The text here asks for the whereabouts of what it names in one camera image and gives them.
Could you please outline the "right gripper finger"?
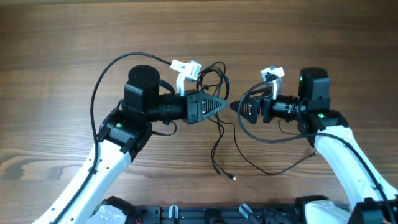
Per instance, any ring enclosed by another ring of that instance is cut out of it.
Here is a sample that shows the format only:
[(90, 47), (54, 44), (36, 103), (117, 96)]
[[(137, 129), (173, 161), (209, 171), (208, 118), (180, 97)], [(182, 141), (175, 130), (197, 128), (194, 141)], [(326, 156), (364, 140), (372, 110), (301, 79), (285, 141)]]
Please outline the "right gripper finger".
[(263, 97), (272, 95), (273, 87), (271, 85), (264, 86), (262, 88), (251, 90), (248, 92), (244, 101), (257, 101)]
[(256, 124), (257, 117), (259, 116), (260, 113), (260, 100), (257, 101), (243, 100), (241, 107), (238, 108), (238, 106), (239, 106), (239, 101), (234, 101), (230, 103), (230, 108), (232, 110), (234, 110), (235, 112), (238, 112), (238, 110), (240, 110), (240, 115), (244, 119), (246, 119), (251, 124)]

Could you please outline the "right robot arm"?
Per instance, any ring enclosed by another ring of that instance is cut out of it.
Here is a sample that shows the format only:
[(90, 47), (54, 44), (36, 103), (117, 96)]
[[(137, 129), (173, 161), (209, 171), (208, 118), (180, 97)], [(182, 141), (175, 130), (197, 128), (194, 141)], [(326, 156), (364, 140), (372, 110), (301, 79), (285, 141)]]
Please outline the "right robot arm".
[(284, 96), (282, 68), (262, 70), (262, 85), (250, 88), (230, 104), (238, 119), (254, 124), (258, 116), (264, 123), (273, 118), (296, 121), (298, 135), (286, 141), (305, 138), (323, 156), (349, 199), (351, 211), (337, 207), (322, 195), (296, 199), (296, 221), (300, 223), (397, 223), (397, 189), (371, 164), (356, 142), (343, 115), (330, 109), (330, 79), (323, 68), (300, 71), (297, 96)]

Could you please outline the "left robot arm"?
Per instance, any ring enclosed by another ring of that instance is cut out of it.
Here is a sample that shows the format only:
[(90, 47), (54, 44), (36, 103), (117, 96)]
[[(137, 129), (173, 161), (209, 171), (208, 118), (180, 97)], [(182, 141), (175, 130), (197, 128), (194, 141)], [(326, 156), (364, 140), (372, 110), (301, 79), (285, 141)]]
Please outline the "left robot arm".
[(88, 158), (65, 190), (36, 223), (129, 223), (134, 207), (116, 197), (103, 199), (155, 134), (154, 122), (201, 122), (226, 108), (227, 101), (204, 92), (182, 93), (160, 79), (150, 65), (130, 69), (124, 97), (101, 123)]

